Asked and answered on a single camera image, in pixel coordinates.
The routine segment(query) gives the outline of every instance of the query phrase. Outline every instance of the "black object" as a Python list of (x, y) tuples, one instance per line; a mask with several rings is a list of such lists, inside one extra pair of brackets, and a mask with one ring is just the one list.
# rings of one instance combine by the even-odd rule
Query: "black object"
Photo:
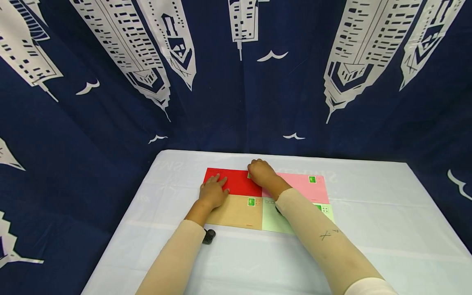
[(216, 233), (213, 229), (206, 230), (205, 229), (205, 237), (203, 238), (203, 242), (206, 245), (210, 245), (211, 242), (213, 241), (213, 238), (216, 236)]

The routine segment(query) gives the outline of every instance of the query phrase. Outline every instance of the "person's left hand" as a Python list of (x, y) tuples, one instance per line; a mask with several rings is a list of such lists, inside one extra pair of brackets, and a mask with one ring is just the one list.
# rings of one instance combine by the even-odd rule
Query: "person's left hand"
[(198, 200), (211, 206), (212, 209), (223, 205), (229, 194), (229, 188), (224, 191), (222, 189), (228, 178), (224, 177), (222, 180), (218, 180), (219, 173), (216, 176), (210, 177), (206, 183), (200, 186), (200, 196)]

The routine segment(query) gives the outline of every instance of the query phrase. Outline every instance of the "tan envelope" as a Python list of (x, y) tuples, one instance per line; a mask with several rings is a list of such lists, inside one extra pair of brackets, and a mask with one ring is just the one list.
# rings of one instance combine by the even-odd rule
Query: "tan envelope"
[(230, 194), (211, 212), (207, 223), (262, 230), (262, 198)]

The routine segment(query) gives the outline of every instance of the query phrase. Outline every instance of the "pink envelope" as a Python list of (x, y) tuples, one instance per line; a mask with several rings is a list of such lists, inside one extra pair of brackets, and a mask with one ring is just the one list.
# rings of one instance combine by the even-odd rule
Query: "pink envelope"
[[(277, 173), (289, 185), (296, 188), (302, 195), (312, 203), (329, 204), (328, 192), (324, 177), (321, 175), (300, 175), (289, 173)], [(270, 197), (269, 193), (263, 189), (263, 197)]]

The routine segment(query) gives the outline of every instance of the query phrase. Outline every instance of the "beige arm sleeve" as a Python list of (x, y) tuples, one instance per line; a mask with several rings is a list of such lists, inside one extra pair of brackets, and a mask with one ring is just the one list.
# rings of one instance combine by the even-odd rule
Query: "beige arm sleeve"
[(296, 189), (281, 193), (276, 205), (323, 270), (334, 295), (345, 294), (363, 278), (383, 279), (341, 230)]
[(180, 295), (185, 291), (205, 230), (183, 220), (157, 256), (136, 295)]

